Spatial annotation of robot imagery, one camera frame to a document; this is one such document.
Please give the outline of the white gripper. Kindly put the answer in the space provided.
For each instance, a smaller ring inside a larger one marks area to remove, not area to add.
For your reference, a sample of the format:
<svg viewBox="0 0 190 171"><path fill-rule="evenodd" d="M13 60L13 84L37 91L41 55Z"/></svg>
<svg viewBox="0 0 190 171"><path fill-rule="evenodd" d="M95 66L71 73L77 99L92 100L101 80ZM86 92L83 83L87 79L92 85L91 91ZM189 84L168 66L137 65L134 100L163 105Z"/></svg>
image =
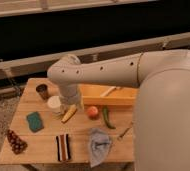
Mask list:
<svg viewBox="0 0 190 171"><path fill-rule="evenodd" d="M76 105L82 109L82 95L77 84L59 85L59 98L65 105Z"/></svg>

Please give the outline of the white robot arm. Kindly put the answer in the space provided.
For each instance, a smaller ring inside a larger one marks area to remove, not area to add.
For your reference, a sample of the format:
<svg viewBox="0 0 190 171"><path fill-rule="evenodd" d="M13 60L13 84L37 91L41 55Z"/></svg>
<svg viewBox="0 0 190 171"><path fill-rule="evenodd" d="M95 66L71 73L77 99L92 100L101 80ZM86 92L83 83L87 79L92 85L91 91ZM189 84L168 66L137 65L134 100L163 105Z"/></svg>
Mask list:
<svg viewBox="0 0 190 171"><path fill-rule="evenodd" d="M66 104L80 100L80 83L136 88L136 171L190 171L190 50L144 52L89 64L66 55L47 75Z"/></svg>

